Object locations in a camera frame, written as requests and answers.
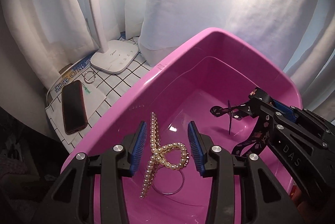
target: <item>pink tub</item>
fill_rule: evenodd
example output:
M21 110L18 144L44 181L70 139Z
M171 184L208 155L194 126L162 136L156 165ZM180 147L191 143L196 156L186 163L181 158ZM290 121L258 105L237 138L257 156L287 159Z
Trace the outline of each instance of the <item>pink tub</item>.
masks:
M190 149L187 125L194 120L200 133L210 135L216 145L232 151L250 135L256 119L248 116L233 120L232 133L228 135L229 116L216 118L209 110L215 105L226 107L228 100L239 105L248 100L255 87L288 106L302 108L292 81L264 55L228 32L208 28L173 51L129 89L70 154L63 169L77 153L101 154L120 143L124 135L134 133L141 120L149 124L150 112L157 114L161 144L183 142ZM183 169L185 185L180 192L163 196L151 188L145 199L139 198L150 153L147 141L139 171L133 178L123 178L130 223L205 223L211 178L199 176L192 158ZM169 161L178 162L177 154L171 153ZM269 148L260 157L289 192L292 178ZM155 178L156 188L163 192L173 192L181 183L178 171L165 168ZM94 220L100 223L99 176L94 188ZM235 194L235 223L240 223L238 177Z

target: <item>silver ring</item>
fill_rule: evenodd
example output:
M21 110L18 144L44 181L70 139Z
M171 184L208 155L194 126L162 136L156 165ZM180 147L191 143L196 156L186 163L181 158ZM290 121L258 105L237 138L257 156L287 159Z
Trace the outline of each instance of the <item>silver ring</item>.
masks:
M88 82L87 80L86 80L86 74L87 73L93 73L93 80L91 81L91 82ZM95 76L95 71L87 71L87 72L85 72L84 73L84 81L87 83L87 84L92 84L94 81L95 81L95 78L96 78L96 76Z
M161 165L160 167L158 167L158 169L157 169L156 172L158 172L158 170L161 169L161 168L163 168L163 167L164 167L163 165ZM163 193L163 192L157 190L157 188L155 187L155 183L152 185L153 189L154 189L157 193L160 193L160 194L163 194L163 195L166 195L166 196L170 196L170 195L177 194L177 193L182 189L182 187L184 186L184 183L185 183L185 176L184 176L184 173L181 171L181 169L179 169L178 171L180 172L180 174L181 174L182 177L183 177L183 182L182 182L182 185L181 185L176 191L174 191L174 192L172 192L172 193Z

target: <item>metal bolt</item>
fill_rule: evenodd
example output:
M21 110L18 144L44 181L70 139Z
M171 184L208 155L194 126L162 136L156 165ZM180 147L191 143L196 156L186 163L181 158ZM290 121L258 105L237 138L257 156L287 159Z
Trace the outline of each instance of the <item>metal bolt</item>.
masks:
M85 159L85 153L83 153L83 152L78 153L76 155L76 159L77 160L83 160L83 159Z
M255 153L251 153L251 154L249 155L249 158L250 158L250 160L253 160L253 161L258 160L258 156L257 156Z
M222 150L222 148L219 147L218 145L214 145L214 146L212 146L212 150L213 150L214 152L220 152L220 151Z
M123 146L122 146L122 145L115 145L115 146L113 147L113 150L114 150L114 151L121 151L121 150L123 150Z

